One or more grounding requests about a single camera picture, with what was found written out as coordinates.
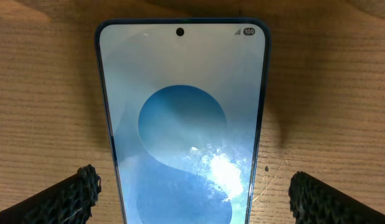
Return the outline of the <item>blue Galaxy smartphone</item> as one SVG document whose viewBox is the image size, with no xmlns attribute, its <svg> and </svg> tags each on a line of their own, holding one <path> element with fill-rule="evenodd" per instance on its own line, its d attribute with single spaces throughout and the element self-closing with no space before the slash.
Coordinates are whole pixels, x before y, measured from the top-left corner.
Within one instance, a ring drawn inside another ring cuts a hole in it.
<svg viewBox="0 0 385 224">
<path fill-rule="evenodd" d="M 95 47 L 124 223 L 249 223 L 268 26 L 112 19 Z"/>
</svg>

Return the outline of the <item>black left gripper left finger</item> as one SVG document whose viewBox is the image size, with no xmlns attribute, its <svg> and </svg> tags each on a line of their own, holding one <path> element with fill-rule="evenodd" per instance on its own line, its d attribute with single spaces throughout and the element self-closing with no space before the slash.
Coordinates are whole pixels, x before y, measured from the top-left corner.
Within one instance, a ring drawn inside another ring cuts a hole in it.
<svg viewBox="0 0 385 224">
<path fill-rule="evenodd" d="M 101 178 L 92 165 L 0 212 L 0 224 L 85 224 L 98 201 Z"/>
</svg>

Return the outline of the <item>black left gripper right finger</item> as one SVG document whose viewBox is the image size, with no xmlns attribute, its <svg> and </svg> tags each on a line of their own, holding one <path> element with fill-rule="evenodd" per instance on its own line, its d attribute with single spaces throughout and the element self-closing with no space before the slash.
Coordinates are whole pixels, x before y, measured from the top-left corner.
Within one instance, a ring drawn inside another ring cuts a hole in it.
<svg viewBox="0 0 385 224">
<path fill-rule="evenodd" d="M 290 211 L 296 224 L 385 224 L 385 215 L 305 172 L 290 180 Z"/>
</svg>

